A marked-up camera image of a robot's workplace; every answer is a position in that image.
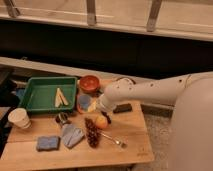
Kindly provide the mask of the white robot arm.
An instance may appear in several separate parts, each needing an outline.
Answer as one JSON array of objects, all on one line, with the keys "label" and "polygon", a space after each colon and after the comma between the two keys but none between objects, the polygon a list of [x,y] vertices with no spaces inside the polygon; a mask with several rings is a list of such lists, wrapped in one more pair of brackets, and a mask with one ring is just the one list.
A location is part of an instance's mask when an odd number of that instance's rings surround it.
[{"label": "white robot arm", "polygon": [[213,71],[186,74],[143,83],[135,83],[129,78],[120,78],[105,87],[104,93],[97,99],[97,109],[103,112],[111,112],[119,102],[125,100],[174,105],[177,97],[189,85],[206,78],[213,78]]}]

